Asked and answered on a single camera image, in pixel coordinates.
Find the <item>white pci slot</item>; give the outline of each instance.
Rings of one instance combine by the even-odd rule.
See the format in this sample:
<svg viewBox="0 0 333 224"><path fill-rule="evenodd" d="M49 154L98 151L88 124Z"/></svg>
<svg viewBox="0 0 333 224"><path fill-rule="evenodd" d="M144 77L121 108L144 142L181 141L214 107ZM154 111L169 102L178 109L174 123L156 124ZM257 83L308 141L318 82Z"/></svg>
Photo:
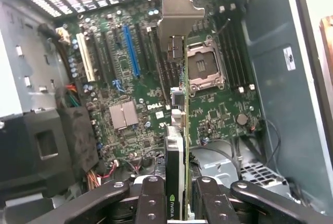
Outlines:
<svg viewBox="0 0 333 224"><path fill-rule="evenodd" d="M90 60L90 55L89 55L89 52L87 49L87 45L85 44L84 34L82 34L82 33L76 34L76 39L79 44L79 49L80 49L81 57L83 60L83 66L84 66L85 74L87 76L87 80L88 80L88 82L94 82L94 81L96 81L95 73L94 73L94 69L92 66L92 61Z"/></svg>

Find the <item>green circuit board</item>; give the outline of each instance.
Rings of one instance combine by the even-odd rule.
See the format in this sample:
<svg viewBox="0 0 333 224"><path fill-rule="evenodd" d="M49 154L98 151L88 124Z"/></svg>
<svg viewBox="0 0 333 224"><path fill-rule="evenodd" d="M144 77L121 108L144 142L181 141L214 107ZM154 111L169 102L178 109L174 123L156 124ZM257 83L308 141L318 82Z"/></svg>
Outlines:
<svg viewBox="0 0 333 224"><path fill-rule="evenodd" d="M193 27L187 44L203 42L207 37L213 39L220 49L225 78L223 88L201 90L189 99L190 144L198 145L200 140L207 138L229 139L248 133L249 129L257 127L261 112L255 90L245 88L240 93L228 82L224 60L228 57L224 53L225 46L221 46L219 29L211 17L212 0L194 1L195 6L205 7L206 16ZM116 157L133 159L163 145L164 127L171 122L170 87L179 86L180 68L167 62L165 53L160 50L157 22L161 19L161 8L155 5L148 0L131 2L65 22L71 40L75 40L79 33L84 34L94 68L95 81L88 82L79 50L70 51L77 73L75 79L90 86L84 94L86 107L98 142L103 146L101 153L105 161ZM131 58L125 30L130 33L137 64ZM248 60L245 68L251 73ZM112 114L116 109L110 108L117 105L134 106L135 113L129 113L134 124L115 127L113 121L117 121L117 116ZM240 114L247 117L245 125L237 122Z"/></svg>

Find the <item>red wire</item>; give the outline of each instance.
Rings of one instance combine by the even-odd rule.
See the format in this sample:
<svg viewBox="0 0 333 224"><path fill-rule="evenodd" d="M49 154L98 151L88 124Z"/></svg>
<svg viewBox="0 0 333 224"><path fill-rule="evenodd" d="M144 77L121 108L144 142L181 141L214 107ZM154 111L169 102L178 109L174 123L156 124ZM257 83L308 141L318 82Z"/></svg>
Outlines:
<svg viewBox="0 0 333 224"><path fill-rule="evenodd" d="M116 165L114 164L113 167L111 168L110 172L106 176L99 176L99 175L97 175L97 176L102 179L108 178L115 171L115 169L116 169Z"/></svg>

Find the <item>motherboard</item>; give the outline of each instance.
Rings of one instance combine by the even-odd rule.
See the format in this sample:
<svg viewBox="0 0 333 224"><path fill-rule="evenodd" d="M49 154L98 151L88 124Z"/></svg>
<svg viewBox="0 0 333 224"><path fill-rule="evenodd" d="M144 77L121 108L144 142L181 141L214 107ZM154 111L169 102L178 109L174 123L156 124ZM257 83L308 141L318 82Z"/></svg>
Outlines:
<svg viewBox="0 0 333 224"><path fill-rule="evenodd" d="M256 131L261 117L237 10L214 0L194 5L206 15L187 37L191 146ZM64 24L72 77L82 85L81 100L106 162L163 146L171 110L184 99L171 96L182 72L161 51L161 6L161 0L132 1Z"/></svg>

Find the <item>blue pcie slot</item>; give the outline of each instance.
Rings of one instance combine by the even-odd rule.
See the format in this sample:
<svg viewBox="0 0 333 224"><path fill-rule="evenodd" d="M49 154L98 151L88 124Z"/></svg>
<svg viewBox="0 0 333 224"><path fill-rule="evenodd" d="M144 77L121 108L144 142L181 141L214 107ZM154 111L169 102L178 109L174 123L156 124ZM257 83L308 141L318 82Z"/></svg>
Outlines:
<svg viewBox="0 0 333 224"><path fill-rule="evenodd" d="M124 32L124 36L126 39L127 49L129 50L129 53L130 53L130 58L131 58L132 66L133 66L134 75L136 77L139 77L140 76L140 67L139 67L139 64L136 59L136 53L135 53L133 42L132 42L131 32L127 25L123 26L123 32Z"/></svg>

